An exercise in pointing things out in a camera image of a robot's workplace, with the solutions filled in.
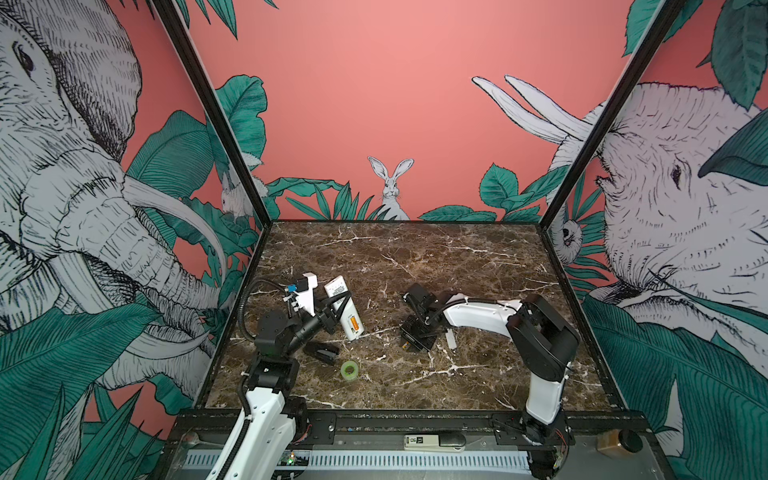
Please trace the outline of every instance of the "brown marble surface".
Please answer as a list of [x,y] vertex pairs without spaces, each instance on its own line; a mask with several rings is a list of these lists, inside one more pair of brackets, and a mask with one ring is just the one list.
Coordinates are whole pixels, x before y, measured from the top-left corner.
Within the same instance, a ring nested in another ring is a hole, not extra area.
[[[401,295],[414,282],[439,293],[513,300],[541,294],[572,324],[570,311],[544,247],[529,225],[419,223],[276,223],[257,276],[281,283],[313,272],[322,285],[343,275],[366,333],[349,342],[339,327],[315,340],[341,349],[338,365],[327,366],[299,351],[301,364],[292,394],[310,408],[338,409],[524,409],[529,372],[513,343],[494,333],[455,329],[455,350],[445,336],[429,353],[401,348],[401,322],[409,308]],[[249,299],[247,325],[280,308],[274,293]],[[233,329],[207,400],[207,407],[239,408],[235,393],[253,345]],[[341,378],[341,362],[360,365],[359,378]],[[582,343],[563,397],[570,410],[610,410]]]

